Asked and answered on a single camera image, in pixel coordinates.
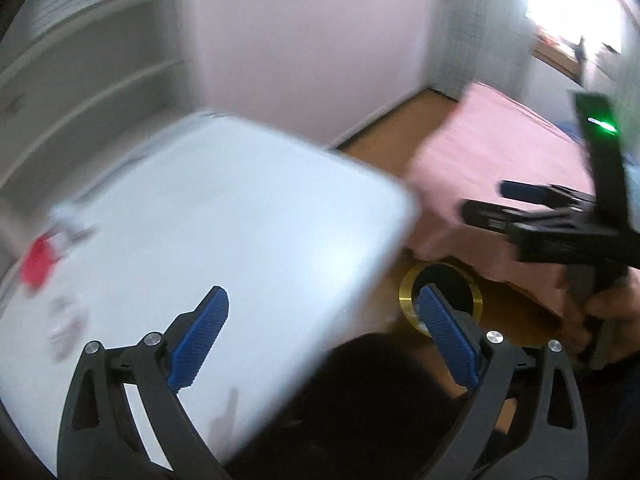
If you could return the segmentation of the red trash piece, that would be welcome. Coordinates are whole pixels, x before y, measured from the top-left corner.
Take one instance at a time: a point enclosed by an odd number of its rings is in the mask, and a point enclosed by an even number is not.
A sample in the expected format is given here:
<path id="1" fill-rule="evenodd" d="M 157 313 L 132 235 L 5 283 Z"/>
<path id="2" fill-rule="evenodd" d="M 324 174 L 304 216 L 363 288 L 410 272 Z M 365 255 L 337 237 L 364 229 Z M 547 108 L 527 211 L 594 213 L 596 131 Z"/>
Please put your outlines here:
<path id="1" fill-rule="evenodd" d="M 21 283 L 32 292 L 36 292 L 46 284 L 57 261 L 58 254 L 50 237 L 41 235 L 36 238 L 29 246 L 21 264 Z"/>

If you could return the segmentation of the pink bed blanket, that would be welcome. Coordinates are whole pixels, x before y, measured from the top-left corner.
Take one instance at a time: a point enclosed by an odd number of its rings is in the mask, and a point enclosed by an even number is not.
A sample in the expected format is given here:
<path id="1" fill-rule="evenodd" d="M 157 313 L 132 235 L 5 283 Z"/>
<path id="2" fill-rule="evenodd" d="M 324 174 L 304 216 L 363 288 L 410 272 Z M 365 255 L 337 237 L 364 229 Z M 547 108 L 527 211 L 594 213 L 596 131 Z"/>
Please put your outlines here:
<path id="1" fill-rule="evenodd" d="M 513 285 L 562 313 L 565 294 L 556 286 L 561 267 L 516 261 L 503 236 L 464 224 L 460 206 L 479 200 L 515 207 L 499 194 L 503 180 L 592 192 L 582 144 L 525 105 L 473 82 L 446 122 L 418 147 L 405 180 L 422 204 L 408 243 L 416 258 L 454 257 L 483 278 Z"/>

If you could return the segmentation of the green curtain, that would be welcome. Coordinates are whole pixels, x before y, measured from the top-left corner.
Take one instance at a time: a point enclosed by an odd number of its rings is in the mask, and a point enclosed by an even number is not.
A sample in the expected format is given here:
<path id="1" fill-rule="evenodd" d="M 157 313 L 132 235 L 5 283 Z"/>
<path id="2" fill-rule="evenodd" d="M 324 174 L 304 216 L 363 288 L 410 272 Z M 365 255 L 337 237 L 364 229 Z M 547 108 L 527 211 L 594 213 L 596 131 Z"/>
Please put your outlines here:
<path id="1" fill-rule="evenodd" d="M 517 98 L 535 39 L 526 0 L 440 0 L 428 82 L 460 100 L 468 84 L 484 82 Z"/>

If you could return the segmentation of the white shelf cabinet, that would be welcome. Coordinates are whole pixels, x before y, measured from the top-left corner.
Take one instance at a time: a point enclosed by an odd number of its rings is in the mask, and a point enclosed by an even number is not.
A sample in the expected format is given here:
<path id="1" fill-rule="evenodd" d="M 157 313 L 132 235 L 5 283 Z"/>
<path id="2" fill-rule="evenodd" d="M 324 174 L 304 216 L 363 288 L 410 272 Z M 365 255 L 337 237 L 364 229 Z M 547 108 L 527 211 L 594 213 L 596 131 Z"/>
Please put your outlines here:
<path id="1" fill-rule="evenodd" d="M 1 200 L 29 216 L 146 122 L 193 108 L 181 0 L 26 0 L 1 41 Z"/>

